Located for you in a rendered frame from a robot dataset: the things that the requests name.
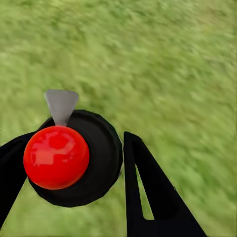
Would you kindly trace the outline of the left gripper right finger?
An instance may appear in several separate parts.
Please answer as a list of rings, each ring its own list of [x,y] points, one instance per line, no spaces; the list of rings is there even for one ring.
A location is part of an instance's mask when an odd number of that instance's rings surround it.
[[[143,140],[124,133],[127,237],[207,237]],[[137,166],[154,220],[143,216]]]

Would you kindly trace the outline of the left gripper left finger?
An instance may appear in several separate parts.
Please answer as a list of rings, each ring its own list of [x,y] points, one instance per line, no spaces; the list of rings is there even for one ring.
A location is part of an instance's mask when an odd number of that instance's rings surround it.
[[[0,229],[28,177],[23,154],[33,134],[20,135],[0,147]]]

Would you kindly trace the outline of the pesticide atomizer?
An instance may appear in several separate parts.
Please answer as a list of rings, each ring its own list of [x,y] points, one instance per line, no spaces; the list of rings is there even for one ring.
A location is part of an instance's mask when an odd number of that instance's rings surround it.
[[[101,115],[74,110],[79,94],[50,89],[44,97],[49,118],[34,132],[23,166],[37,194],[56,206],[87,205],[103,197],[119,179],[123,143]]]

